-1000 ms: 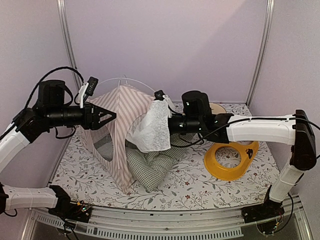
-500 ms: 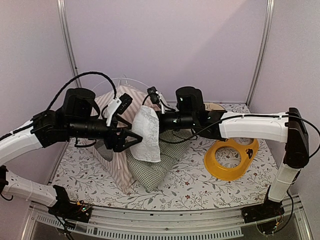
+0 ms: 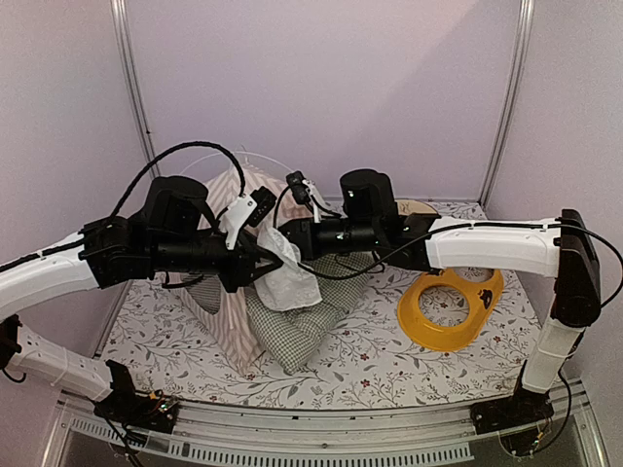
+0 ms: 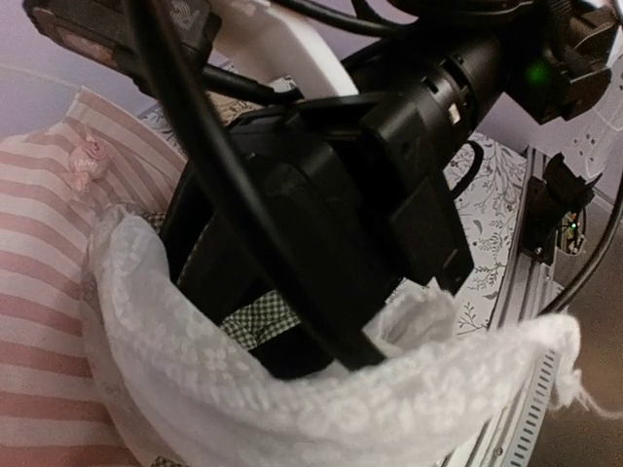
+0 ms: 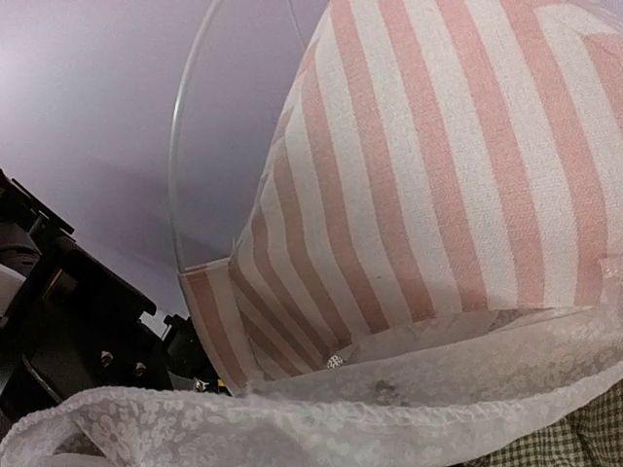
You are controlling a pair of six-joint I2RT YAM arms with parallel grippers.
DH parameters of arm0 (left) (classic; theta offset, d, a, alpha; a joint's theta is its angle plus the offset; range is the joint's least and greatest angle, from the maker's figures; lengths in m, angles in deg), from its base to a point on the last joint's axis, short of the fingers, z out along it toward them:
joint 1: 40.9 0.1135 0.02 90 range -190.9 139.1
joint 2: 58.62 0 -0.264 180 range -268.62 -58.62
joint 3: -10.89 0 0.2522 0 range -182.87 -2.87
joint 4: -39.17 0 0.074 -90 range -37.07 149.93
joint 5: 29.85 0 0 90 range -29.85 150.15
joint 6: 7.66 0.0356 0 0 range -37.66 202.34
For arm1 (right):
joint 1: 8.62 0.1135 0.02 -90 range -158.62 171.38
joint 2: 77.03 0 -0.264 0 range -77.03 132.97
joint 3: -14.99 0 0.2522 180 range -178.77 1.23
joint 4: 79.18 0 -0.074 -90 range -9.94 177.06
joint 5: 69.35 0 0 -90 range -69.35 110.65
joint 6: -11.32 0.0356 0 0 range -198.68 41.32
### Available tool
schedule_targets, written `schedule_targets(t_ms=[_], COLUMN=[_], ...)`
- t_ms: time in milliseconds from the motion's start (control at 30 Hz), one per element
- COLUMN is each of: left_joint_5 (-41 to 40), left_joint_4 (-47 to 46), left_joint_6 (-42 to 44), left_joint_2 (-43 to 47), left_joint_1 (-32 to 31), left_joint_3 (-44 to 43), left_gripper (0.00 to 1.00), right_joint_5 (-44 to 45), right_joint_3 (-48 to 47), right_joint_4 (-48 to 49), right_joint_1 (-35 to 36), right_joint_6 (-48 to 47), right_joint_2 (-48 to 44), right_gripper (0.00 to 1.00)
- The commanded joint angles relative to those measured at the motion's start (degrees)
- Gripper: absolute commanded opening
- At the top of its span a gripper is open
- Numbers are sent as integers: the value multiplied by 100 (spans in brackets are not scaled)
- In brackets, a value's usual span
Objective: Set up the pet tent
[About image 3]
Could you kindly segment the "pink striped pet tent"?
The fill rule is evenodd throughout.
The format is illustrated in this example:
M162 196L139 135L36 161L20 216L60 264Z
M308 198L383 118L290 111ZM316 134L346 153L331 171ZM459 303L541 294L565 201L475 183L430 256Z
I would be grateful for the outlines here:
M246 192L264 186L273 194L279 195L286 183L248 161L241 163L246 181ZM239 181L234 168L229 168L204 183L208 189L207 203L220 211L234 201L238 194ZM287 194L278 209L279 222L310 216L306 207L295 202ZM254 285L238 288L228 293L218 277L209 277L197 285L182 288L175 292L183 305L187 306L208 332L215 338L225 358L239 373L245 373L250 364L263 351L249 323L250 298L259 300L260 311L275 312L277 318L288 317L286 312L317 305L322 301L318 281L310 273L296 267L301 261L300 252L294 246L286 246L282 235L272 227L274 210L260 223L259 228L248 228L252 234L259 234L260 246L267 247L285 260L285 267L268 274L268 279L259 279L259 299Z

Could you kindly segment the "green checkered cushion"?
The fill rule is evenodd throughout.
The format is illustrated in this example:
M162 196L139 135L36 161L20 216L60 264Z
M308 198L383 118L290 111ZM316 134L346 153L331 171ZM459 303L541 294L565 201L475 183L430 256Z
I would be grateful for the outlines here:
M212 276L176 293L182 304L214 337L229 364L240 374L268 351L289 375L301 370L328 333L354 311L363 298L369 273L344 281L318 280L316 305L274 311L254 288L225 292Z

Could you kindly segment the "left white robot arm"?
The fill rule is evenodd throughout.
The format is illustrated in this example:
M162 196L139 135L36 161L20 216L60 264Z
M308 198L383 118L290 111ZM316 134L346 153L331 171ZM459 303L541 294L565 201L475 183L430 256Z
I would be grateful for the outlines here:
M40 377L106 403L124 422L137 421L145 404L125 366L47 341L24 326L18 313L74 292L152 279L158 272L190 273L196 281L214 275L225 291L235 293L281 267L281 259L245 231L275 206L271 191L261 187L238 197L221 217L214 216L207 196L206 186L191 178L158 177L131 216L91 222L61 244L2 267L2 369Z

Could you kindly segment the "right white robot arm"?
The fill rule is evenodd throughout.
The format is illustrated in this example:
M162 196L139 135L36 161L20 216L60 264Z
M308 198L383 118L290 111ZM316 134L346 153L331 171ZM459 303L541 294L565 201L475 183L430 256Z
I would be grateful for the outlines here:
M279 231L306 261L327 254L376 252L381 262L423 272L510 269L555 278L555 297L519 389L503 415L523 424L541 406L573 346L601 314L600 263L581 215L566 209L539 221L461 221L437 213L404 214L388 176L373 169L343 175L343 214L294 219Z

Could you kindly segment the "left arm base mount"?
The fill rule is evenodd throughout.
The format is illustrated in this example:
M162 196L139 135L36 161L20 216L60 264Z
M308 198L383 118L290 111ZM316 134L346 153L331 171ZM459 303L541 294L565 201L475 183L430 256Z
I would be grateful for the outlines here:
M112 392L94 402L93 413L124 427L137 427L171 434L179 413L179 400L162 390L137 392L128 368L113 360L105 362L111 372Z

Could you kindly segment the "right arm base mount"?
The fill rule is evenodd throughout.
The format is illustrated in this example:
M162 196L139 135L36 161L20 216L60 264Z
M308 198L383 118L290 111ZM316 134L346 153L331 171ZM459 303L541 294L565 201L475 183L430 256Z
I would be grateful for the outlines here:
M536 423L553 415L549 392L530 391L521 382L517 383L508 397L476 403L470 407L470 419L477 434Z

